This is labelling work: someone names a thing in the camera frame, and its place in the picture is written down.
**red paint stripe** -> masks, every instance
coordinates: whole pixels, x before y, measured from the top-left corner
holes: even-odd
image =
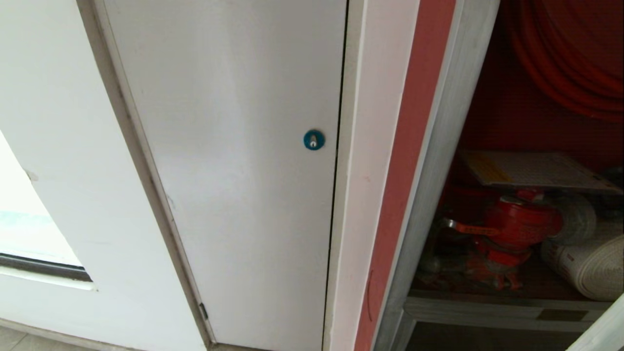
[[[369,351],[451,29],[455,0],[421,0],[355,351]]]

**white wall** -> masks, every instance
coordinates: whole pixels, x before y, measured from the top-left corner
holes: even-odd
[[[0,274],[0,318],[143,350],[205,350],[76,2],[0,2],[0,45],[0,129],[95,283]]]
[[[329,273],[330,316],[326,318],[329,350],[354,347],[418,6],[419,1],[400,0],[349,3]],[[353,17],[360,13],[361,22]],[[341,177],[345,174],[343,192]]]

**door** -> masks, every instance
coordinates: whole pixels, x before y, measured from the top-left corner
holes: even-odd
[[[217,342],[321,350],[346,1],[105,10]]]

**red fire hose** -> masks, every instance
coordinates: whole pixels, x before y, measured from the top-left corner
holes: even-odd
[[[535,84],[573,112],[623,122],[622,0],[508,0],[504,20]]]

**keyhole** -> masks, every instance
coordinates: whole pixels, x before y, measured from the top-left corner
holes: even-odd
[[[303,145],[312,151],[316,151],[323,147],[325,144],[325,136],[322,132],[317,131],[316,129],[310,129],[303,136]]]

